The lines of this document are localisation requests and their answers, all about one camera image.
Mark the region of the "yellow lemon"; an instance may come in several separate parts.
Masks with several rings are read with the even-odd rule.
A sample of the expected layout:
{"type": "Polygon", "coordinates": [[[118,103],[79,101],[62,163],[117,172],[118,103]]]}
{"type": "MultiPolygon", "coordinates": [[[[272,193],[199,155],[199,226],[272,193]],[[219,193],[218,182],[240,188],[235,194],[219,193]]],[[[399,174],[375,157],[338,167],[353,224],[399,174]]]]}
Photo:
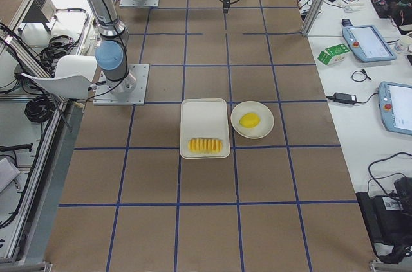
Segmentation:
{"type": "Polygon", "coordinates": [[[257,113],[249,112],[249,113],[244,114],[239,119],[239,124],[244,128],[251,129],[259,125],[260,121],[261,121],[261,118],[257,113]]]}

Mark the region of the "green white carton box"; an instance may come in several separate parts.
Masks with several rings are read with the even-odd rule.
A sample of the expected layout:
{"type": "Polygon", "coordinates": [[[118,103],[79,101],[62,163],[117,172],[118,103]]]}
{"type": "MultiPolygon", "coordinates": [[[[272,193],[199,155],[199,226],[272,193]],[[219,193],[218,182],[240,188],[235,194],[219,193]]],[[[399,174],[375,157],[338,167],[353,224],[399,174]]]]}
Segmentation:
{"type": "Polygon", "coordinates": [[[323,49],[317,60],[324,65],[336,64],[343,61],[350,52],[351,50],[345,44],[338,44],[323,49]]]}

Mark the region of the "white rectangular tray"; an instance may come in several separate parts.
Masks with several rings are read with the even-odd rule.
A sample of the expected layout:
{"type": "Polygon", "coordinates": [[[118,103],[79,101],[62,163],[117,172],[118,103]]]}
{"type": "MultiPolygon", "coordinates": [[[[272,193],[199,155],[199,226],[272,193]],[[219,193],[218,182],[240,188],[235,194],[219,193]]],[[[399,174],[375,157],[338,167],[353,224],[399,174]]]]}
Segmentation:
{"type": "Polygon", "coordinates": [[[230,154],[227,103],[221,98],[186,99],[181,104],[180,155],[185,159],[226,158],[230,154]],[[191,138],[217,138],[223,148],[217,154],[193,153],[191,138]]]}

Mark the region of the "white round plate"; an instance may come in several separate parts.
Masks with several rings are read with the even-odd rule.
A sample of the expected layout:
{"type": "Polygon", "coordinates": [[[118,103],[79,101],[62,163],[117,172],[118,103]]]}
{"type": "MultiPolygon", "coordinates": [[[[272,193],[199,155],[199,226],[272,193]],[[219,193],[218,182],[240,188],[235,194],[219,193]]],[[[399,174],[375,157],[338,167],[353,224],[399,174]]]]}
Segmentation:
{"type": "Polygon", "coordinates": [[[260,139],[274,127],[271,110],[260,102],[246,101],[236,105],[230,116],[235,131],[243,137],[260,139]]]}

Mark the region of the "upper blue teach pendant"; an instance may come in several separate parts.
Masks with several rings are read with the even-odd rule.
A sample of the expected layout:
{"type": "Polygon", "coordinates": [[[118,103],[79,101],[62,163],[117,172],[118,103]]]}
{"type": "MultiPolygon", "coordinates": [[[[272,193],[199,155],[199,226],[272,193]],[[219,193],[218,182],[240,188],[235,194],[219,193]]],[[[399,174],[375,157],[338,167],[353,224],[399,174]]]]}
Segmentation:
{"type": "Polygon", "coordinates": [[[344,26],[342,36],[362,62],[392,61],[397,57],[374,25],[344,26]]]}

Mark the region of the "blue teach pendant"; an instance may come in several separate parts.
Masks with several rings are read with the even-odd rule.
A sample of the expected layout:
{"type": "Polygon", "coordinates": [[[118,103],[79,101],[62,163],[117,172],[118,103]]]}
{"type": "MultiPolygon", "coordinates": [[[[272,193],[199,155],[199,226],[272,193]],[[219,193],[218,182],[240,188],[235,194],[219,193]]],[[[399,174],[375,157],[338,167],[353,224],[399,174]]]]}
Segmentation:
{"type": "Polygon", "coordinates": [[[378,96],[385,128],[390,132],[411,135],[411,86],[381,82],[378,96]]]}
{"type": "Polygon", "coordinates": [[[374,25],[344,26],[342,36],[362,62],[392,61],[397,57],[374,25]]]}

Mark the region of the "sliced yellow mango pieces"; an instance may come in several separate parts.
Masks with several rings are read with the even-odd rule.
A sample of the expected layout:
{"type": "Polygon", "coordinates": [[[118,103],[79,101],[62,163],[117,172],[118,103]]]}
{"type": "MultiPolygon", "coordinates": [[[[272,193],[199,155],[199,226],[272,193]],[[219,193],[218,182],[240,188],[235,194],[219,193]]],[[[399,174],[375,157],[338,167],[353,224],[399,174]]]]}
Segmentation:
{"type": "Polygon", "coordinates": [[[217,138],[191,138],[188,148],[193,153],[217,154],[223,148],[223,142],[217,138]]]}

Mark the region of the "black power adapter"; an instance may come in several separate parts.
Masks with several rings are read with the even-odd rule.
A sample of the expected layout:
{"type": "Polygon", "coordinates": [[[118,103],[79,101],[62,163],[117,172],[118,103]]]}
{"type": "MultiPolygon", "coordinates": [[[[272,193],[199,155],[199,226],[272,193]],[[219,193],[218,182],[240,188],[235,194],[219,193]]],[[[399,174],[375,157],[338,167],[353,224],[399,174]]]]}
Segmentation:
{"type": "Polygon", "coordinates": [[[332,100],[334,102],[337,103],[341,103],[341,104],[350,104],[350,105],[354,105],[357,103],[357,97],[355,95],[352,94],[348,94],[348,93],[334,93],[332,96],[332,100]]]}

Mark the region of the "white plastic chair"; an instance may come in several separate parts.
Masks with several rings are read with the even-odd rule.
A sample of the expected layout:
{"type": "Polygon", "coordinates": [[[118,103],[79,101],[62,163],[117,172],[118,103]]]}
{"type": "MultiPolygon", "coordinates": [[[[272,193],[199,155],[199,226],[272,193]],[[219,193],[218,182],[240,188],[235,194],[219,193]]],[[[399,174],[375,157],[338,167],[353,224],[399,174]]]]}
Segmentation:
{"type": "Polygon", "coordinates": [[[83,100],[88,97],[88,88],[97,68],[94,56],[66,55],[59,59],[53,78],[22,76],[34,81],[48,93],[67,99],[83,100]]]}

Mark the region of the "grey metal box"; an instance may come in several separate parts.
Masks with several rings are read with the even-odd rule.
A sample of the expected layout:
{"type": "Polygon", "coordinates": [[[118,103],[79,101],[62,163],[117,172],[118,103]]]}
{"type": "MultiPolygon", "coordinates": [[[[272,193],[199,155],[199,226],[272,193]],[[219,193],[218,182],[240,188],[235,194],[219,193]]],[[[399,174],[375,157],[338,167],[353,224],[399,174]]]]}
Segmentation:
{"type": "Polygon", "coordinates": [[[51,23],[56,11],[52,0],[33,0],[22,23],[51,23]]]}

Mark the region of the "lower blue teach pendant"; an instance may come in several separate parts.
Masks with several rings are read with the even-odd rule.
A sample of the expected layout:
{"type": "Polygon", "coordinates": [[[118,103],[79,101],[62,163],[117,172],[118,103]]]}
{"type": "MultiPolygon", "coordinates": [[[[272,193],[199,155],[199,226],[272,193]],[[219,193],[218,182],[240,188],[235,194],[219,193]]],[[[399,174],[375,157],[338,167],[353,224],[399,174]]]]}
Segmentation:
{"type": "Polygon", "coordinates": [[[381,82],[378,96],[385,128],[390,132],[411,135],[411,86],[381,82]]]}

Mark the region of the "black equipment case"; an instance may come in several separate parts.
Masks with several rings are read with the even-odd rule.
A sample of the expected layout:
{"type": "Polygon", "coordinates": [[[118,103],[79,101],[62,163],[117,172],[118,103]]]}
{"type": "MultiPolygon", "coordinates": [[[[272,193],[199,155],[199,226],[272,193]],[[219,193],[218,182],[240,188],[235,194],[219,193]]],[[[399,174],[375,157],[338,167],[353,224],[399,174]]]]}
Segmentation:
{"type": "Polygon", "coordinates": [[[411,178],[402,177],[394,186],[389,195],[356,193],[371,243],[393,247],[389,254],[377,255],[385,264],[398,264],[411,256],[411,178]]]}

